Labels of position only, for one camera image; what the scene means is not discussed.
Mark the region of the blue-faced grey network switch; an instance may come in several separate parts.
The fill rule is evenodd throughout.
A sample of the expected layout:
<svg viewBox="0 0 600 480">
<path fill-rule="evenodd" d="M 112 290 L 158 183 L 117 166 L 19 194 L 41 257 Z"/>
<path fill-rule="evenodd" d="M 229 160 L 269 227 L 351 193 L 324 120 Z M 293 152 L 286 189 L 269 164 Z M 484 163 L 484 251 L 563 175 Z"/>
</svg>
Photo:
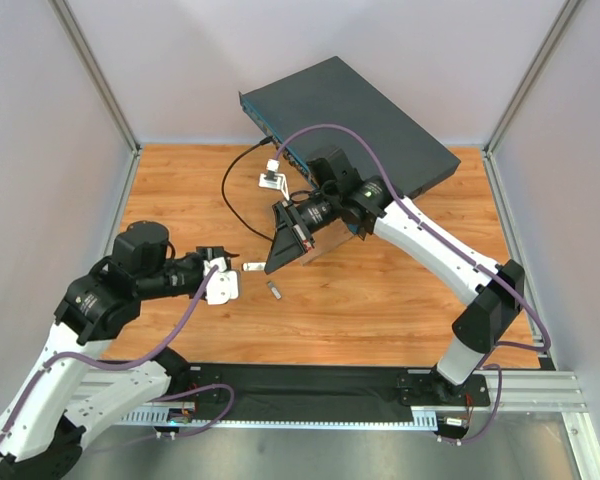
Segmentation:
<svg viewBox="0 0 600 480">
<path fill-rule="evenodd" d="M 333 124 L 364 140 L 397 192 L 415 199 L 460 160 L 344 60 L 334 56 L 239 95 L 244 113 L 279 146 L 303 128 Z"/>
</svg>

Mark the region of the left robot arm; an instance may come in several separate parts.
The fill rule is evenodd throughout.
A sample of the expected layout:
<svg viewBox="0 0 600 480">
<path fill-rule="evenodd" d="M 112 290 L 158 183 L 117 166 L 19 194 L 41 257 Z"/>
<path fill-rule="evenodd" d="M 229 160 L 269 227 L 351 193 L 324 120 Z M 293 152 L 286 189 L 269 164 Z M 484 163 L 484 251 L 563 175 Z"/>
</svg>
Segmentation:
<svg viewBox="0 0 600 480">
<path fill-rule="evenodd" d="M 238 298 L 233 257 L 220 246 L 177 257 L 168 229 L 153 221 L 118 234 L 111 253 L 68 286 L 27 380 L 0 415 L 0 479 L 62 478 L 101 433 L 145 403 L 232 394 L 228 385 L 195 384 L 189 363 L 169 345 L 199 301 Z M 160 344 L 136 360 L 102 361 L 143 302 L 182 295 L 191 302 Z"/>
</svg>

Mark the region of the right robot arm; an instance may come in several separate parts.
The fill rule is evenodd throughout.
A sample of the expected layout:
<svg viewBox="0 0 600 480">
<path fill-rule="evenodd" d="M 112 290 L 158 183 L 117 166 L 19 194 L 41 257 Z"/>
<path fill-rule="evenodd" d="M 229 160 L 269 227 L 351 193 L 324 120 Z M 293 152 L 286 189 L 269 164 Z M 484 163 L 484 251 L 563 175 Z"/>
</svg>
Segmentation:
<svg viewBox="0 0 600 480">
<path fill-rule="evenodd" d="M 264 271 L 271 274 L 306 255 L 315 232 L 341 220 L 356 235 L 374 235 L 399 248 L 448 286 L 465 309 L 453 338 L 433 368 L 435 383 L 460 388 L 483 362 L 522 309 L 525 272 L 510 260 L 486 257 L 459 241 L 406 198 L 395 198 L 384 179 L 362 179 L 340 148 L 309 160 L 317 185 L 299 203 L 273 205 L 275 232 Z"/>
</svg>

